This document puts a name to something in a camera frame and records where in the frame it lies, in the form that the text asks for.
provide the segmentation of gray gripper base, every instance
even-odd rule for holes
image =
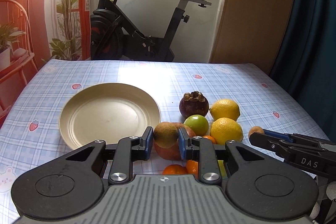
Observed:
[[[16,224],[39,224],[26,217]],[[197,182],[193,175],[136,175],[124,185],[111,186],[87,212],[53,224],[265,224],[236,210],[217,186]],[[311,224],[308,217],[281,222]]]

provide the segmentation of plate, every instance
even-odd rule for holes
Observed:
[[[65,143],[77,149],[94,140],[112,144],[140,137],[160,120],[159,106],[148,93],[132,85],[105,83],[80,91],[66,103],[59,130]]]

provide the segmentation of green fruit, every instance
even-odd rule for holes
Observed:
[[[209,129],[208,120],[202,115],[192,115],[184,121],[184,124],[190,127],[197,136],[204,136]]]

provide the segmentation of wooden panel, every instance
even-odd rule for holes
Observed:
[[[210,63],[253,63],[271,70],[293,0],[225,0]]]

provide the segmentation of plaid tablecloth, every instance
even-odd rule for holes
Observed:
[[[293,98],[251,64],[51,60],[25,87],[0,129],[0,223],[18,217],[10,195],[15,178],[70,151],[58,130],[66,102],[82,89],[107,82],[143,89],[158,103],[162,121],[169,122],[183,122],[179,101],[185,92],[201,91],[210,105],[231,98],[240,106],[238,123],[246,145],[250,145],[248,131],[255,125],[327,139]],[[207,119],[212,121],[209,113]],[[158,174],[172,163],[153,151],[149,161],[135,162],[133,171]]]

